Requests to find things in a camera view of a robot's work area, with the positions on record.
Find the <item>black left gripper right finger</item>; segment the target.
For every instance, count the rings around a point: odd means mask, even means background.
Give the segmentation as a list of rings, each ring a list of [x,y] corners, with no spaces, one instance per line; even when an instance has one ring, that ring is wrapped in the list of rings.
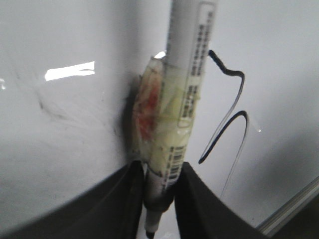
[[[223,204],[183,163],[175,187],[175,212],[182,239],[266,239]]]

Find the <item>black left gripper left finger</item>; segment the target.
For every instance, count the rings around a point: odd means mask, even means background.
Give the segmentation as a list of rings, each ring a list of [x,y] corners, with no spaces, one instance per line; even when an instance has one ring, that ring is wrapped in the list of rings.
[[[3,239],[134,239],[142,211],[144,171],[133,161],[71,202]]]

